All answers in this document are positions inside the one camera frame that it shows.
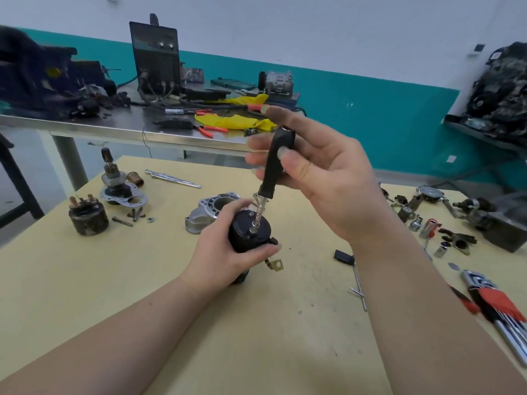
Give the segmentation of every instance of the teal painted stripe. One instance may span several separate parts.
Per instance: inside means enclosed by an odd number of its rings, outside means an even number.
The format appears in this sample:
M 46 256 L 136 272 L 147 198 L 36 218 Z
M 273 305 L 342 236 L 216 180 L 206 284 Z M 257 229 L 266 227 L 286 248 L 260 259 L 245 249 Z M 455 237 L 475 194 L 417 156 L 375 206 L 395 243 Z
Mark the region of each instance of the teal painted stripe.
M 23 30 L 40 44 L 74 46 L 78 58 L 121 68 L 111 72 L 117 83 L 135 76 L 129 43 Z M 262 70 L 291 70 L 295 91 L 302 94 L 299 106 L 309 117 L 357 138 L 376 169 L 445 177 L 480 166 L 482 154 L 496 159 L 507 155 L 440 124 L 457 90 L 198 52 L 181 51 L 181 60 L 186 66 L 203 68 L 206 79 L 221 76 L 255 82 Z M 449 155 L 458 157 L 455 163 L 446 163 Z M 527 188 L 524 164 L 510 164 L 503 173 L 511 185 Z M 470 180 L 493 182 L 488 174 Z

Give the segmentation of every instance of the white wall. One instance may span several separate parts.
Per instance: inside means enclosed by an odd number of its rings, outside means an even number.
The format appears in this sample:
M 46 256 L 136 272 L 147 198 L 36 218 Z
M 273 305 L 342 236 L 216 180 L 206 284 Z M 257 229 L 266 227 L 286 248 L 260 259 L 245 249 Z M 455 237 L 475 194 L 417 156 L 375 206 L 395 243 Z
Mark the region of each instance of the white wall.
M 527 41 L 527 0 L 2 0 L 4 25 L 130 41 L 128 22 L 179 31 L 180 48 L 466 89 L 488 55 Z M 484 53 L 468 58 L 477 43 Z

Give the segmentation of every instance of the floor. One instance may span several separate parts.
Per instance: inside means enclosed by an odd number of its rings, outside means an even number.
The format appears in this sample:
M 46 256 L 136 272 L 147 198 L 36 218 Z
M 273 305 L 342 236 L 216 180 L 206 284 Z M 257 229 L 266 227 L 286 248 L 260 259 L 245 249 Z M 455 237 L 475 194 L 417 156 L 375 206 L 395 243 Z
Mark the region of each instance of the floor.
M 64 198 L 64 192 L 59 184 L 58 178 L 49 162 L 40 137 L 31 129 L 8 128 L 3 129 L 2 133 L 6 138 L 15 144 L 11 152 L 17 164 L 24 174 L 24 177 L 35 194 L 44 213 L 49 212 Z M 101 146 L 86 140 L 76 140 L 77 148 L 81 155 L 86 174 L 89 179 L 101 174 Z M 122 155 L 149 157 L 148 149 L 143 145 L 129 145 L 118 143 L 106 143 L 112 151 L 115 159 Z M 151 147 L 152 156 L 156 159 L 175 159 L 175 152 L 166 148 Z M 244 158 L 226 155 L 214 155 L 199 152 L 187 152 L 187 161 L 208 165 L 230 166 L 250 169 Z M 429 176 L 419 176 L 389 171 L 377 171 L 379 181 L 390 184 L 403 184 L 420 186 L 429 183 L 434 178 Z M 7 174 L 0 168 L 0 215 L 7 212 L 21 202 L 18 192 L 15 190 Z M 461 183 L 462 188 L 470 188 L 477 191 L 478 196 L 492 198 L 499 195 L 499 189 L 493 185 Z M 4 228 L 0 228 L 0 247 L 19 233 L 23 232 L 35 220 L 29 213 Z

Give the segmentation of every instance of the person's left hand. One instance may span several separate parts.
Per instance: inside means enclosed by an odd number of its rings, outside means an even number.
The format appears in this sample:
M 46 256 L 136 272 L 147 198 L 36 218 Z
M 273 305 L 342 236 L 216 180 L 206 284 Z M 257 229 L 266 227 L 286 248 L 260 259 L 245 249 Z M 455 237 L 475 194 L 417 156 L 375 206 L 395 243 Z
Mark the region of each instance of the person's left hand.
M 244 253 L 232 249 L 229 226 L 234 214 L 250 204 L 250 199 L 238 199 L 225 205 L 216 221 L 201 232 L 194 254 L 180 276 L 196 292 L 213 295 L 226 288 L 240 273 L 280 251 L 280 244 L 265 244 Z

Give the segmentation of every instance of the fingernail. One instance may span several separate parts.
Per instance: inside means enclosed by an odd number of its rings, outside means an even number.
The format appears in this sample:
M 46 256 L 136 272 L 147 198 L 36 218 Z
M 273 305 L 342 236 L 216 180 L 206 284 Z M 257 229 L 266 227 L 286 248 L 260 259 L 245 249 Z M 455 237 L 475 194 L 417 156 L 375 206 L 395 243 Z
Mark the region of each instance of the fingernail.
M 282 159 L 282 157 L 284 156 L 284 154 L 286 152 L 289 151 L 289 148 L 285 147 L 285 146 L 281 146 L 278 151 L 276 152 L 276 156 L 278 157 L 278 159 Z

